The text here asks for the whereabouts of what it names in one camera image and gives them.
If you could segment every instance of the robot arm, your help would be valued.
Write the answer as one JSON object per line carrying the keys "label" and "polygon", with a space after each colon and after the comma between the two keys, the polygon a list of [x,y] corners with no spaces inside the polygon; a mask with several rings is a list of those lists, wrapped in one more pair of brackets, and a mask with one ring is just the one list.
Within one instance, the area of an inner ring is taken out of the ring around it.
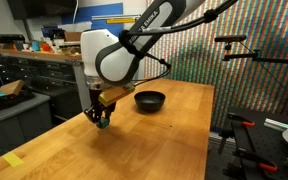
{"label": "robot arm", "polygon": [[91,121],[101,123],[103,111],[108,114],[114,111],[115,103],[104,106],[98,101],[102,90],[111,86],[125,86],[131,82],[140,60],[147,55],[149,49],[163,34],[183,31],[211,22],[237,0],[228,0],[217,9],[207,11],[204,17],[195,21],[173,26],[191,14],[204,1],[155,0],[131,29],[123,31],[119,38],[105,29],[82,33],[84,73],[92,101],[92,107],[86,110],[85,114]]}

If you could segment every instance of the gray floor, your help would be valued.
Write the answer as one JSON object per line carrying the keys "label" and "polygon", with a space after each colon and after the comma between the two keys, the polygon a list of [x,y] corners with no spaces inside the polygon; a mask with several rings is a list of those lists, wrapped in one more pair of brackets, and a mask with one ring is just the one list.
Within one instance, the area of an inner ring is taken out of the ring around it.
{"label": "gray floor", "polygon": [[[207,157],[206,166],[206,180],[228,180],[229,178],[223,175],[223,169],[226,168],[228,162],[233,162],[232,151],[234,147],[227,145],[224,148],[222,155],[217,153],[219,142],[214,139],[209,141],[209,152]],[[7,151],[0,149],[0,156],[5,154]]]}

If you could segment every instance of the colorful patterned backdrop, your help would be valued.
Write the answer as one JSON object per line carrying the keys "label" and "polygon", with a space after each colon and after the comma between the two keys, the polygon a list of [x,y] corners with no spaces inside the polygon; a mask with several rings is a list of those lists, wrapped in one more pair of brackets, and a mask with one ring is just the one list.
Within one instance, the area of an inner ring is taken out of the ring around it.
{"label": "colorful patterned backdrop", "polygon": [[[206,0],[179,24],[203,16],[224,0]],[[214,130],[224,125],[229,106],[288,115],[288,65],[263,63],[286,87],[283,89],[258,62],[250,59],[222,61],[224,43],[214,43],[220,35],[247,35],[245,45],[260,49],[260,57],[288,59],[288,1],[239,0],[219,18],[209,24],[163,38],[150,53],[165,58],[173,70],[166,78],[216,87],[212,115]],[[248,53],[238,43],[232,44],[232,54]],[[145,76],[153,77],[163,68],[145,59]]]}

